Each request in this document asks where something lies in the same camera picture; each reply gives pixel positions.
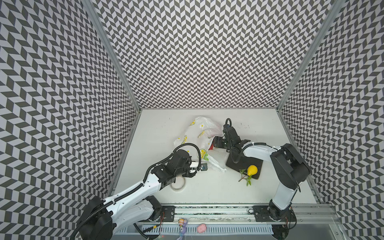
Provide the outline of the white lemon print plastic bag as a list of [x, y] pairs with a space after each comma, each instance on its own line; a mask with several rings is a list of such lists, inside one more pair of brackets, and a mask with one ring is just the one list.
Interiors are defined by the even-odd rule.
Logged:
[[178, 147], [186, 143], [195, 144], [201, 152], [202, 163], [207, 163], [210, 168], [225, 173], [226, 168], [208, 153], [214, 138], [222, 136], [223, 131], [219, 124], [206, 117], [196, 117], [185, 132], [174, 140], [174, 146]]

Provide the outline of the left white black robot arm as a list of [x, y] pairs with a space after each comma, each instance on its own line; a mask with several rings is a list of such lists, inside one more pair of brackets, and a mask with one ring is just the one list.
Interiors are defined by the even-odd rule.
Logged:
[[157, 220], [162, 205], [154, 194], [174, 183], [176, 177], [194, 177], [201, 166], [201, 153], [195, 162], [187, 151], [174, 150], [148, 167], [142, 181], [105, 199], [92, 198], [84, 207], [70, 239], [80, 236], [83, 240], [109, 240], [124, 227]]

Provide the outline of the yellow fake lemon with leaves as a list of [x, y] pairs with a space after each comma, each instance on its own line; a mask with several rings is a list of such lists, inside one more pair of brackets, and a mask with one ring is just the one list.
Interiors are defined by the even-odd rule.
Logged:
[[247, 169], [240, 170], [240, 173], [242, 177], [239, 179], [239, 182], [242, 180], [245, 180], [247, 183], [247, 186], [251, 186], [251, 179], [254, 175], [258, 173], [258, 168], [255, 165], [249, 166]]

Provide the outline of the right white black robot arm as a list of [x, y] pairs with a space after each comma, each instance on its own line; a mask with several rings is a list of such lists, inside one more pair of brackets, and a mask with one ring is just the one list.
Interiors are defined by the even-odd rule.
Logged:
[[249, 184], [258, 179], [263, 163], [271, 163], [280, 181], [274, 197], [267, 206], [253, 207], [258, 222], [280, 222], [294, 220], [292, 200], [300, 191], [311, 168], [301, 154], [291, 144], [279, 148], [266, 143], [254, 143], [241, 140], [234, 127], [225, 124], [222, 137], [214, 137], [213, 147], [225, 149], [228, 153], [226, 166], [245, 176]]

